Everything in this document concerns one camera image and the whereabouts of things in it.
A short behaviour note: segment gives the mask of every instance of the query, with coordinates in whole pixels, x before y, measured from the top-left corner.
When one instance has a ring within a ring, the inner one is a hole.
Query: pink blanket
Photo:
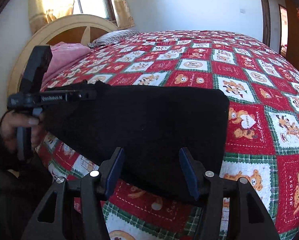
[[[47,72],[44,74],[42,87],[52,78],[55,78],[62,71],[72,67],[83,56],[91,52],[91,49],[80,43],[67,44],[65,42],[57,43],[51,46],[52,60]]]

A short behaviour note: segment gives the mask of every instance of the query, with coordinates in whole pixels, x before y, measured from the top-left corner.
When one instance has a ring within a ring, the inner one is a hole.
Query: hand
[[[42,117],[43,116],[40,115],[38,119],[33,116],[15,112],[9,112],[4,116],[3,120],[1,120],[0,134],[9,152],[14,153],[17,149],[16,128],[19,126],[32,128],[32,147],[37,147],[40,144],[44,135],[43,126],[40,124]]]

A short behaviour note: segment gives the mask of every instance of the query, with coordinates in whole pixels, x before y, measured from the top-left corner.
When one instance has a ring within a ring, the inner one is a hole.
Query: doorway
[[[269,1],[263,0],[263,43],[270,46],[270,9],[269,9]]]
[[[279,54],[286,57],[287,52],[287,41],[288,41],[288,20],[287,20],[287,10],[284,6],[279,5],[279,15],[281,17],[281,42]]]

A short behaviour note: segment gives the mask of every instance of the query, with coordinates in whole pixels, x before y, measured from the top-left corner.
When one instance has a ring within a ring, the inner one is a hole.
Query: bedspread
[[[224,31],[141,33],[93,49],[44,87],[97,80],[111,85],[220,89],[230,100],[220,176],[247,178],[281,239],[299,230],[299,72],[254,38]],[[217,118],[213,113],[206,118]],[[97,166],[48,134],[39,156],[54,178],[81,178]],[[79,199],[75,207],[80,210]],[[223,201],[220,239],[227,231]],[[119,180],[103,205],[111,239],[190,240],[200,209]]]

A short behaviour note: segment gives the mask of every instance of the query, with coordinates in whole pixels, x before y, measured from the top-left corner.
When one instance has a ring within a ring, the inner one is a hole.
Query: striped pillow
[[[137,34],[140,34],[140,32],[133,31],[133,30],[114,31],[114,32],[106,33],[103,36],[97,38],[93,42],[89,43],[88,46],[90,48],[105,46],[132,37]]]

